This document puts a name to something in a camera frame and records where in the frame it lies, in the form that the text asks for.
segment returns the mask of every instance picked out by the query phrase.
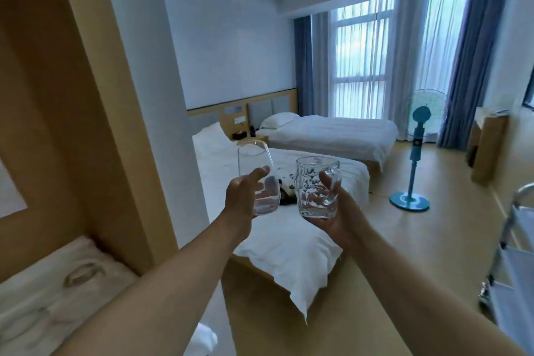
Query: dark blue curtain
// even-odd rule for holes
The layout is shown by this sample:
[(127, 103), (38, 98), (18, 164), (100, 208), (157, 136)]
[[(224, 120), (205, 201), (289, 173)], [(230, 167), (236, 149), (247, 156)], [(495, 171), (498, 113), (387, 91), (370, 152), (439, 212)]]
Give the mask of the dark blue curtain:
[(296, 18), (295, 77), (298, 93), (298, 114), (313, 114), (313, 72), (311, 55), (311, 16)]
[(475, 109), (482, 106), (506, 0), (469, 0), (438, 146), (467, 149)]

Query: standing fan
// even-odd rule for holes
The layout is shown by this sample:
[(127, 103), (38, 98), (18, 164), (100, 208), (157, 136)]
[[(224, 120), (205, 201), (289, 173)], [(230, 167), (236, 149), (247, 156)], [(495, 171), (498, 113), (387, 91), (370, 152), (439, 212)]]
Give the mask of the standing fan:
[(413, 181), (416, 178), (417, 162), (421, 160), (423, 139), (439, 132), (445, 117), (446, 99), (444, 93), (432, 89), (419, 89), (410, 99), (410, 111), (413, 110), (413, 113), (408, 123), (408, 130), (414, 130), (413, 134), (409, 133), (413, 137), (410, 184), (408, 191), (397, 191), (389, 197), (391, 204), (402, 210), (421, 212), (427, 211), (431, 206), (425, 197), (413, 192)]

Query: person's left hand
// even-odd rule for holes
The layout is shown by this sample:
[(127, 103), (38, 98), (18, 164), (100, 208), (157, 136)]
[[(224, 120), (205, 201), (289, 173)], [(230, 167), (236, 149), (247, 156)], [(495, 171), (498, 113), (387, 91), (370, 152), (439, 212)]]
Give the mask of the person's left hand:
[(226, 203), (221, 215), (236, 229), (238, 243), (244, 241), (252, 229), (256, 192), (263, 189), (260, 179), (269, 174), (269, 167), (258, 167), (250, 174), (233, 179), (226, 189)]

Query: forearm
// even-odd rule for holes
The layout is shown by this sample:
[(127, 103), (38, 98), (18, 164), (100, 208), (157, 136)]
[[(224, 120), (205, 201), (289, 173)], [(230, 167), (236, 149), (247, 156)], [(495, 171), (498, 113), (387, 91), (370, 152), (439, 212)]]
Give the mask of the forearm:
[(524, 355), (495, 325), (418, 272), (368, 224), (355, 233), (351, 256), (414, 356)]
[(182, 354), (237, 245), (236, 234), (222, 213), (91, 318), (57, 355)]

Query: nightstand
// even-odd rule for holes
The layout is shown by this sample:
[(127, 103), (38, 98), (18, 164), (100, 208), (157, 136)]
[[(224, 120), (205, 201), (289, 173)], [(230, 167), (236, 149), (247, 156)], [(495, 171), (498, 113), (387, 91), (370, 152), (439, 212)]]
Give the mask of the nightstand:
[(267, 137), (267, 135), (257, 135), (255, 137), (246, 137), (246, 138), (243, 138), (242, 140), (239, 140), (238, 141), (238, 144), (241, 144), (242, 142), (247, 142), (247, 141), (263, 141), (267, 146), (269, 146), (269, 137)]

